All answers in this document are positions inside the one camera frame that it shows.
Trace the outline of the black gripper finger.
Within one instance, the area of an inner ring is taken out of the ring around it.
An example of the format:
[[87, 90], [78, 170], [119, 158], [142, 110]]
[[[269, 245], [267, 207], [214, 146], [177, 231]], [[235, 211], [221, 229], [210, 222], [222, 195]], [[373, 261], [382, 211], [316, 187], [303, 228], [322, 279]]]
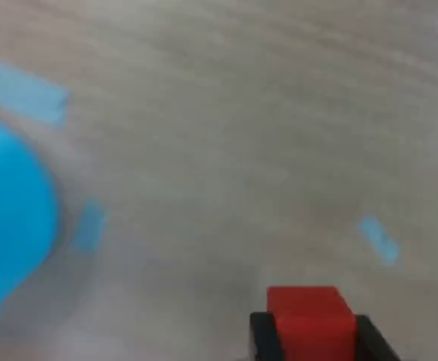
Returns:
[[356, 314], [355, 361], [400, 361], [371, 319], [364, 314]]
[[268, 312], [250, 314], [250, 359], [255, 361], [283, 360], [283, 349], [274, 316]]

